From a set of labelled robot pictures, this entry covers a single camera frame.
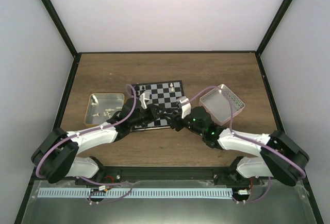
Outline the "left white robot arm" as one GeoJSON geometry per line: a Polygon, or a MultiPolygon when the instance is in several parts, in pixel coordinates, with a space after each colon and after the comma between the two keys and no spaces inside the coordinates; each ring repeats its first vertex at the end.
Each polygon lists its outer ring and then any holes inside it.
{"type": "Polygon", "coordinates": [[[53,129],[31,156],[38,178],[56,183],[65,177],[79,177],[95,185],[105,180],[105,171],[91,157],[80,158],[88,149],[117,142],[130,134],[135,126],[159,119],[165,109],[130,98],[114,115],[98,126],[66,132],[53,129]]]}

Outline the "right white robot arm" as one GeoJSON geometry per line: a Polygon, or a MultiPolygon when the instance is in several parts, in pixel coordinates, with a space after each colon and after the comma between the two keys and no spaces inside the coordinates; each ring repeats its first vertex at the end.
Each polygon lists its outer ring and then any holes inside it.
{"type": "Polygon", "coordinates": [[[275,130],[271,134],[251,134],[230,130],[216,124],[203,107],[195,107],[184,115],[182,111],[168,114],[171,129],[184,128],[199,135],[210,148],[247,153],[231,164],[229,178],[241,184],[251,177],[271,177],[284,185],[295,186],[304,178],[308,154],[287,134],[275,130]]]}

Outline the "white chess piece in tin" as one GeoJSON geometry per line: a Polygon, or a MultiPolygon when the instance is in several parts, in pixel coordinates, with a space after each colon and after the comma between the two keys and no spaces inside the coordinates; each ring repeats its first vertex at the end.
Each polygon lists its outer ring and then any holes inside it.
{"type": "Polygon", "coordinates": [[[98,104],[98,99],[93,95],[91,96],[91,105],[97,105],[98,104]]]}

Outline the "black and silver chessboard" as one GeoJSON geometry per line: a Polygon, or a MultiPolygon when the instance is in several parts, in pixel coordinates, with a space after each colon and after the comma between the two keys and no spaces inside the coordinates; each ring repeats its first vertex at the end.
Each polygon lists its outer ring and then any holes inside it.
{"type": "MultiPolygon", "coordinates": [[[[183,82],[181,80],[173,80],[166,82],[154,82],[154,83],[136,83],[133,84],[137,97],[143,92],[149,92],[150,100],[147,104],[155,104],[163,109],[175,108],[176,100],[184,96],[183,82]],[[174,92],[171,92],[170,84],[174,85],[174,92]]],[[[166,119],[158,118],[154,122],[149,123],[147,126],[135,126],[133,131],[144,131],[154,129],[169,128],[166,119]]]]}

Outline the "gold metal tin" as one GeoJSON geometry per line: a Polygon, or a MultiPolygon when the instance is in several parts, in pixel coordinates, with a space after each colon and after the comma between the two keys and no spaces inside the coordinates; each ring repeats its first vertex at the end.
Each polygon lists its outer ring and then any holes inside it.
{"type": "Polygon", "coordinates": [[[124,104],[123,93],[93,93],[89,97],[84,123],[93,127],[110,119],[116,111],[121,111],[124,104]],[[98,99],[97,105],[91,105],[91,96],[98,99]]]}

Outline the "pink embossed metal tin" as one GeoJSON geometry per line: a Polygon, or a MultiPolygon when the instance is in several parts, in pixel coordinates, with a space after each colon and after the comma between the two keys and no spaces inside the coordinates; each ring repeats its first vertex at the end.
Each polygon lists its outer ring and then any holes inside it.
{"type": "Polygon", "coordinates": [[[219,85],[219,88],[221,90],[213,89],[200,97],[199,105],[206,109],[215,123],[224,125],[230,121],[231,114],[230,104],[223,93],[226,93],[226,96],[229,98],[233,105],[233,117],[238,115],[244,109],[245,104],[226,85],[221,84],[219,85]]]}

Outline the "metal sheet cover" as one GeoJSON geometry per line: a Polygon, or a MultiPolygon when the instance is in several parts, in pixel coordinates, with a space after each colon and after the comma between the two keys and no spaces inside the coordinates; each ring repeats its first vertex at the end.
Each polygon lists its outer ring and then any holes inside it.
{"type": "MultiPolygon", "coordinates": [[[[315,223],[303,185],[253,186],[249,201],[231,199],[38,198],[40,188],[88,188],[37,181],[22,223],[315,223]]],[[[208,182],[138,182],[134,188],[221,188],[208,182]]]]}

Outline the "light blue slotted strip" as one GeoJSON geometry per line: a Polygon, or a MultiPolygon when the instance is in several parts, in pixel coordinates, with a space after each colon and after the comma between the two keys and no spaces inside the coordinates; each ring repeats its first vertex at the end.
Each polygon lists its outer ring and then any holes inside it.
{"type": "Polygon", "coordinates": [[[116,199],[122,196],[132,199],[231,199],[233,191],[230,188],[113,188],[107,192],[97,192],[94,188],[40,188],[38,198],[108,198],[116,199]]]}

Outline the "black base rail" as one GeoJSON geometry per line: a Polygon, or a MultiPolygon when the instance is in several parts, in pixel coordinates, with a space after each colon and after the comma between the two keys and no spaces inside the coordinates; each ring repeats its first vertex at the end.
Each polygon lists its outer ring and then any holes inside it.
{"type": "Polygon", "coordinates": [[[77,185],[104,185],[112,183],[135,183],[138,181],[211,181],[215,185],[244,186],[250,181],[268,178],[266,173],[247,173],[238,171],[237,165],[229,167],[119,167],[103,166],[95,176],[84,179],[82,176],[57,177],[54,180],[44,176],[37,177],[36,170],[32,171],[35,180],[46,180],[57,183],[61,180],[74,180],[77,185]]]}

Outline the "black enclosure frame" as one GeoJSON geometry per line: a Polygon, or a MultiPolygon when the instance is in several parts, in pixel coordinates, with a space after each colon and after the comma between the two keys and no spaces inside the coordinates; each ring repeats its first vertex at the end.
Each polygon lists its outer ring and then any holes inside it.
{"type": "MultiPolygon", "coordinates": [[[[105,89],[110,76],[105,68],[115,64],[120,79],[116,86],[124,83],[160,82],[170,79],[182,80],[185,93],[192,93],[210,82],[212,76],[231,80],[235,89],[247,94],[248,85],[260,97],[252,106],[255,117],[245,117],[240,127],[258,130],[277,128],[283,130],[271,87],[261,60],[261,53],[270,41],[285,11],[293,0],[283,0],[257,50],[220,51],[134,51],[134,52],[78,52],[73,45],[51,0],[41,0],[53,23],[69,49],[73,61],[54,122],[54,129],[81,128],[85,113],[85,99],[95,90],[105,89]]],[[[124,152],[131,152],[132,146],[122,147],[118,154],[95,151],[106,166],[119,167],[229,167],[234,153],[221,153],[220,158],[209,158],[205,162],[190,163],[188,157],[161,156],[160,162],[147,156],[134,162],[127,161],[124,152]]]]}

